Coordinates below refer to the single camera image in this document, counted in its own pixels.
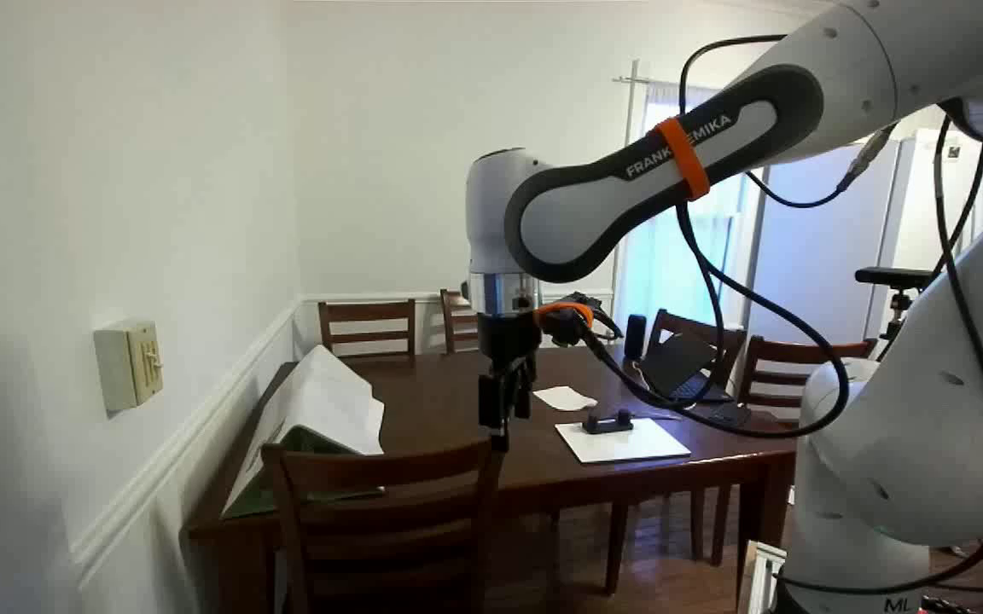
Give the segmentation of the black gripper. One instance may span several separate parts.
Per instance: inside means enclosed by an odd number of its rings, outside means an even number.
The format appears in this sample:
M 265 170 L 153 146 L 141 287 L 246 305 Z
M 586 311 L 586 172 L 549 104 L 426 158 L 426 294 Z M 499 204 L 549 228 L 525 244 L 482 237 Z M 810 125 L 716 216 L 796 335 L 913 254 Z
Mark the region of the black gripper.
M 478 419 L 492 421 L 492 446 L 510 450 L 510 419 L 531 416 L 540 322 L 532 314 L 482 318 L 478 330 L 482 355 L 487 357 L 487 369 L 478 377 Z

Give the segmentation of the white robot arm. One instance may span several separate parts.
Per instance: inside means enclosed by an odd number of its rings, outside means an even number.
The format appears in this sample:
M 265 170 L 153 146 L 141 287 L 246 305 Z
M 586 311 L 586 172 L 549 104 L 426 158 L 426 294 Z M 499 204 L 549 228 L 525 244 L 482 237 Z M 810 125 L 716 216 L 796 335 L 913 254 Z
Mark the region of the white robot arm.
M 540 283 L 599 268 L 634 226 L 752 167 L 815 158 L 937 104 L 983 139 L 983 0 L 837 0 L 634 144 L 578 167 L 518 146 L 469 170 L 469 244 L 492 371 L 482 421 L 540 341 Z M 937 545 L 983 553 L 983 230 L 947 247 L 881 357 L 833 351 L 801 393 L 796 535 L 777 614 L 917 614 Z

